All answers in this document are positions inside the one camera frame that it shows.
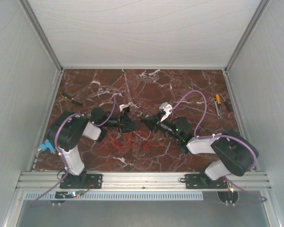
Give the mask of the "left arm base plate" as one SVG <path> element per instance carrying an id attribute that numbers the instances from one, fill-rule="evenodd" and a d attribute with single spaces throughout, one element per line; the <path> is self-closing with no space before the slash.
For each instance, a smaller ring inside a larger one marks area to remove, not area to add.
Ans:
<path id="1" fill-rule="evenodd" d="M 102 174 L 67 175 L 60 183 L 60 189 L 101 189 Z"/>

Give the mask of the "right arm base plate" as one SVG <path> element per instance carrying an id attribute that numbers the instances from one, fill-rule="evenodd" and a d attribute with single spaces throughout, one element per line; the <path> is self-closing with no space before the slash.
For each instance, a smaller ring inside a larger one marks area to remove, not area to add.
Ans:
<path id="1" fill-rule="evenodd" d="M 227 189 L 228 183 L 224 178 L 210 179 L 205 173 L 185 174 L 182 178 L 186 189 Z"/>

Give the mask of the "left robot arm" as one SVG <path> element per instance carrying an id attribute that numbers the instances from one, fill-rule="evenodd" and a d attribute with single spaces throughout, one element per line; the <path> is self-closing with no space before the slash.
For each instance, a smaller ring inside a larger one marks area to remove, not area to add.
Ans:
<path id="1" fill-rule="evenodd" d="M 113 116 L 101 107 L 92 109 L 90 119 L 64 111 L 50 126 L 46 137 L 66 164 L 66 171 L 72 175 L 71 183 L 77 188 L 87 185 L 88 177 L 81 160 L 78 143 L 81 137 L 101 142 L 106 136 L 106 128 L 117 128 L 120 134 L 138 131 L 139 127 L 128 116 L 129 106 L 122 105 L 120 114 Z"/>

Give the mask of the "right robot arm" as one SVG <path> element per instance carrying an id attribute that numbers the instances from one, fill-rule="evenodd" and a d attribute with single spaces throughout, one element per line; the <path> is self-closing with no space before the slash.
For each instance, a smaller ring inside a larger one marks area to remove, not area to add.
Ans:
<path id="1" fill-rule="evenodd" d="M 184 154 L 214 154 L 218 160 L 211 162 L 200 175 L 200 184 L 211 188 L 227 175 L 243 176 L 256 165 L 258 150 L 234 130 L 211 136 L 193 135 L 192 125 L 185 117 L 164 120 L 163 113 L 142 118 L 141 122 L 151 131 L 161 131 L 172 137 Z"/>

